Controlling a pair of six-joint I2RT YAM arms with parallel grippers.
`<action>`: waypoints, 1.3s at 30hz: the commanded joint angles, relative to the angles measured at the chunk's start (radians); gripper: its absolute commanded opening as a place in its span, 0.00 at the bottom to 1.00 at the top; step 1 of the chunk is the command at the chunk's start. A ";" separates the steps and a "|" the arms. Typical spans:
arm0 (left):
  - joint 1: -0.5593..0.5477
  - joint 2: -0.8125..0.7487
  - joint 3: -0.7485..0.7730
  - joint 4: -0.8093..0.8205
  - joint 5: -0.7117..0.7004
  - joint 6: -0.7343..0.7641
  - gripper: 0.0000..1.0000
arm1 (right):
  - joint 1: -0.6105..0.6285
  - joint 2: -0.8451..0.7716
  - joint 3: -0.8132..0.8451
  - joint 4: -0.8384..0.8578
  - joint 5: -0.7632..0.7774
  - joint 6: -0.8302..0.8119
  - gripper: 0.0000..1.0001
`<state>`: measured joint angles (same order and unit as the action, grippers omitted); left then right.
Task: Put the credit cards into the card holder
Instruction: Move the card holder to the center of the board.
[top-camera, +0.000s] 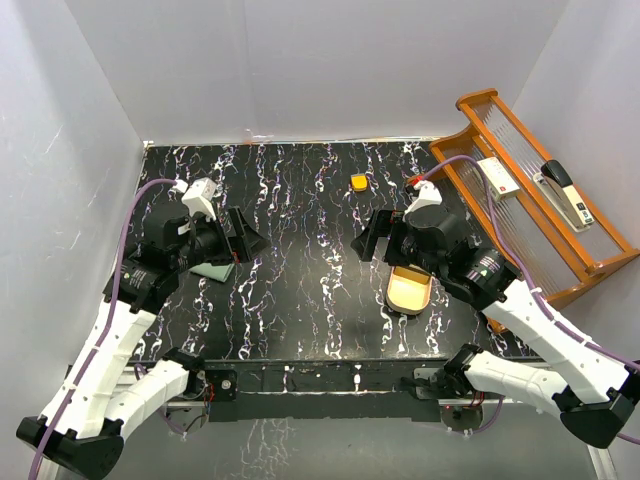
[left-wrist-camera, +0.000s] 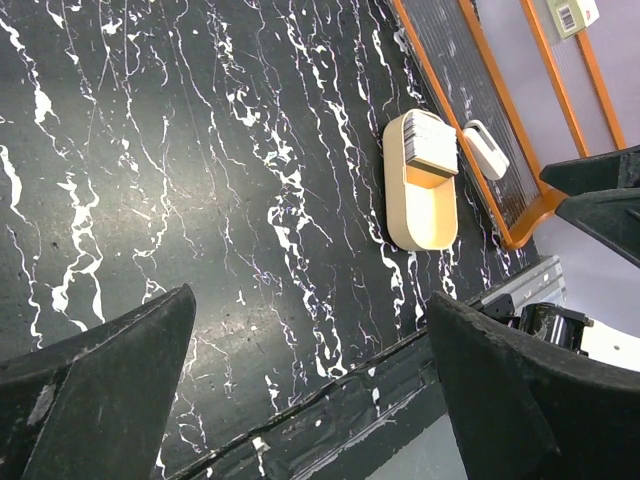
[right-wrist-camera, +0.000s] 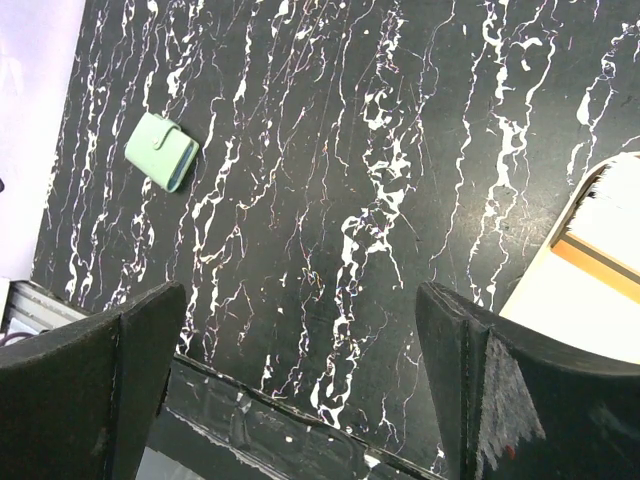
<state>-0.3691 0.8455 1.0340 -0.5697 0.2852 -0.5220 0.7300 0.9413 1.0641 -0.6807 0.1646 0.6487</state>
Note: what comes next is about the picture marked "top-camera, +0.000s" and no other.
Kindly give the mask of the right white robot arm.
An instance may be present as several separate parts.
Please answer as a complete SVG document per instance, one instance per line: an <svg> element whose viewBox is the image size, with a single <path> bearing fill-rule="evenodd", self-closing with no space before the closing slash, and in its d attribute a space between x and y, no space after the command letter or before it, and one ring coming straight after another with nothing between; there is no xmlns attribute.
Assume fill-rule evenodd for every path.
<svg viewBox="0 0 640 480"><path fill-rule="evenodd" d="M465 222L441 205L410 213L374 211L351 243L362 262L379 238L383 260L418 267L453 298L498 320L547 364L534 368L465 344L430 379L414 385L458 397L491 392L531 405L560 420L582 442L605 449L639 403L639 366L603 354L546 301L537 300L520 270L495 248L470 244Z"/></svg>

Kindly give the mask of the green card holder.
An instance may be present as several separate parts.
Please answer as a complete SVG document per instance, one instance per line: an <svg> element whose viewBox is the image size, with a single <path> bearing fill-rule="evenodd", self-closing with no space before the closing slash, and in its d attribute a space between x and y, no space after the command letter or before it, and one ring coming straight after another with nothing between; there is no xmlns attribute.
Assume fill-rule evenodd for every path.
<svg viewBox="0 0 640 480"><path fill-rule="evenodd" d="M233 270L234 264L212 265L210 263L202 263L190 268L189 272L219 283L225 283Z"/></svg>

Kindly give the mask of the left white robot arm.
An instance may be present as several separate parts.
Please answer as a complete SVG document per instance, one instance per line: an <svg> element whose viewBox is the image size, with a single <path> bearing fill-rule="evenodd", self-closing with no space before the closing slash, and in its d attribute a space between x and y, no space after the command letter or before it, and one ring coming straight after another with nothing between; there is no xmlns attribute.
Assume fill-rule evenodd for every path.
<svg viewBox="0 0 640 480"><path fill-rule="evenodd" d="M124 251L104 289L90 336L52 401L25 417L16 435L37 454L86 479L103 479L126 439L169 400L194 399L206 387L204 361L177 347L124 392L118 380L181 275L199 266L249 263L269 242L231 207L227 235L213 208L169 202L147 214L142 237Z"/></svg>

